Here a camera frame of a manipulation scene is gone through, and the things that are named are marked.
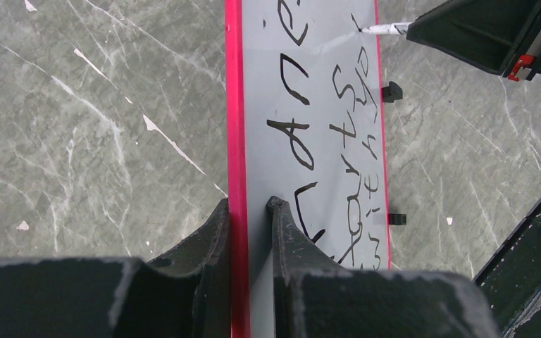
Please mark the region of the black whiteboard marker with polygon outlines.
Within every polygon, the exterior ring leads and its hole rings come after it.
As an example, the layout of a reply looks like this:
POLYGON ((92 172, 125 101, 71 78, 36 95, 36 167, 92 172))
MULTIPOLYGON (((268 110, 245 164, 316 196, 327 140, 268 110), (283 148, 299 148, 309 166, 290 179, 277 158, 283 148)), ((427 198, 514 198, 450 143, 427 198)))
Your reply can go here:
POLYGON ((359 32, 370 35, 406 35, 412 22, 390 23, 384 25, 371 25, 359 28, 359 32))

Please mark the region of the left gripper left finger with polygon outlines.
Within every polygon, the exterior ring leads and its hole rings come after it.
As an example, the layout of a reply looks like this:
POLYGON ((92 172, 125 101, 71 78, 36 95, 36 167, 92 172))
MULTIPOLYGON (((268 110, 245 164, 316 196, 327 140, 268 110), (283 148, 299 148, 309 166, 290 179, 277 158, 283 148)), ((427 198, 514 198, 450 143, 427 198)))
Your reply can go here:
POLYGON ((0 337, 229 337, 229 229, 223 199, 149 262, 0 258, 0 337))

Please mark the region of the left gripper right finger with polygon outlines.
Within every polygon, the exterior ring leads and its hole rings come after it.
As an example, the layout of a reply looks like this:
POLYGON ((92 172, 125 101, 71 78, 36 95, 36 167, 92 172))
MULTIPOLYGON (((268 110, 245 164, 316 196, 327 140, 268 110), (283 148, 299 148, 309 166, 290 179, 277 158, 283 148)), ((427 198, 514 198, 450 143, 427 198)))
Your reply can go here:
POLYGON ((490 305, 468 278, 439 271, 349 270, 269 198, 277 337, 498 337, 490 305))

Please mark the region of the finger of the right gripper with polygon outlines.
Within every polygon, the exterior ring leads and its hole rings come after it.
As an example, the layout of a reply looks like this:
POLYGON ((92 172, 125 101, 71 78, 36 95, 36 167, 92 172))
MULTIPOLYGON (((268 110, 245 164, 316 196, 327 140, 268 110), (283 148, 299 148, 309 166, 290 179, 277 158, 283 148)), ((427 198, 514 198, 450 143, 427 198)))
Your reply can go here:
POLYGON ((501 75, 540 11, 541 1, 446 1, 410 24, 406 39, 501 75))

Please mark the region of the pink-framed whiteboard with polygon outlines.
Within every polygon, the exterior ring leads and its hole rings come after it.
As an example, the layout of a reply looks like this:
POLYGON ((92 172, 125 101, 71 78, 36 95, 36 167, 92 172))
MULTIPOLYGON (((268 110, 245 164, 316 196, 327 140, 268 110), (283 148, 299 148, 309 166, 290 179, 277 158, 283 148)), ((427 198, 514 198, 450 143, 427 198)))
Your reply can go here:
POLYGON ((376 1, 226 1, 233 337, 273 337, 266 203, 334 262, 391 266, 376 1))

